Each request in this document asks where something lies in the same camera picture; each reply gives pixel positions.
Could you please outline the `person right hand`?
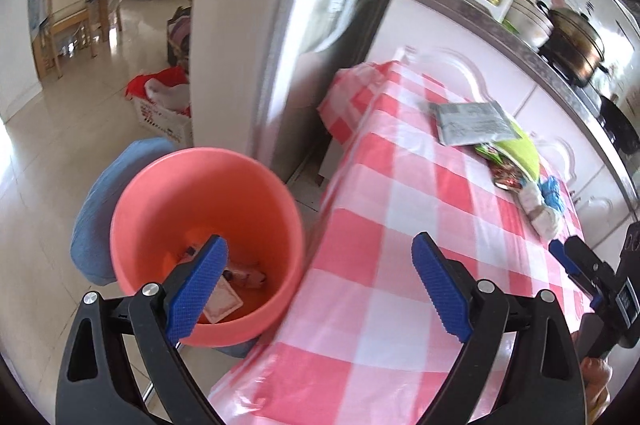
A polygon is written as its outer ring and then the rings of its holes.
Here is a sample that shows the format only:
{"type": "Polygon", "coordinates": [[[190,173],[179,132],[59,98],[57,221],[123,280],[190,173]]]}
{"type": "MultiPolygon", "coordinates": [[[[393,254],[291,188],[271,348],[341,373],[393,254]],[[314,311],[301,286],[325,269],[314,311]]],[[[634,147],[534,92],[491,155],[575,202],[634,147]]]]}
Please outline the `person right hand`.
{"type": "Polygon", "coordinates": [[[587,424],[592,425],[610,404],[608,383],[612,379],[613,370],[605,360],[587,357],[582,359],[580,371],[585,383],[587,424]]]}

